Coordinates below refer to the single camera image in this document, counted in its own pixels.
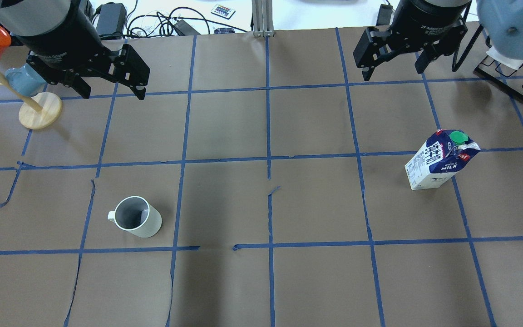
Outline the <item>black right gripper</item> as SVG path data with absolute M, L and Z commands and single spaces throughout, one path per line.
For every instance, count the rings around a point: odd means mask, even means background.
M 365 28 L 353 51 L 363 80 L 370 81 L 375 68 L 396 58 L 400 49 L 424 46 L 415 62 L 417 73 L 424 73 L 440 56 L 454 54 L 467 33 L 465 23 L 459 20 L 465 8 L 466 0 L 399 1 L 391 28 Z

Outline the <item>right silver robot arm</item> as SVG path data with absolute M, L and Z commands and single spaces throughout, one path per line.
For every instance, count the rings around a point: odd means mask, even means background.
M 470 0 L 401 0 L 390 26 L 384 31 L 367 27 L 355 46 L 355 65 L 363 79 L 369 81 L 380 64 L 416 52 L 417 73 L 424 73 L 441 56 L 453 56 L 456 72 L 483 30 L 498 53 L 523 60 L 523 0 L 478 0 L 479 26 L 462 50 L 471 4 Z

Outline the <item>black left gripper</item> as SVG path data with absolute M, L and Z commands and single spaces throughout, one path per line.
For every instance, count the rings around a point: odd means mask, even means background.
M 17 38 L 32 52 L 29 64 L 49 83 L 40 93 L 89 99 L 92 89 L 84 77 L 101 77 L 145 99 L 150 67 L 132 45 L 106 48 L 79 2 L 71 2 L 66 16 L 50 31 Z

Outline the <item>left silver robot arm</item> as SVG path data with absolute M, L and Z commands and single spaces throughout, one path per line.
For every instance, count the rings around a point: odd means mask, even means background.
M 85 77 L 100 77 L 145 98 L 149 66 L 129 44 L 104 46 L 78 0 L 0 0 L 0 23 L 29 48 L 26 62 L 46 83 L 88 99 Z

